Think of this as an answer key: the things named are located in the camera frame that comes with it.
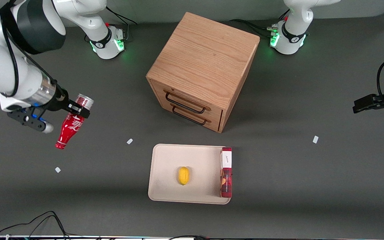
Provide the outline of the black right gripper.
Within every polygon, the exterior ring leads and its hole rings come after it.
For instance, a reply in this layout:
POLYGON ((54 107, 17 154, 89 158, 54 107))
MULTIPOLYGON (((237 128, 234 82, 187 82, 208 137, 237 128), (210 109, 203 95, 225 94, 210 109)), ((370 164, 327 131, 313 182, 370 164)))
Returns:
POLYGON ((69 101, 69 94, 66 89, 60 85, 55 85, 55 95, 52 99, 45 105, 45 109, 49 111, 59 111, 67 110, 68 112, 73 112, 74 115, 81 116, 82 118, 87 119, 90 116, 90 111, 86 108, 83 108, 76 102, 69 101))

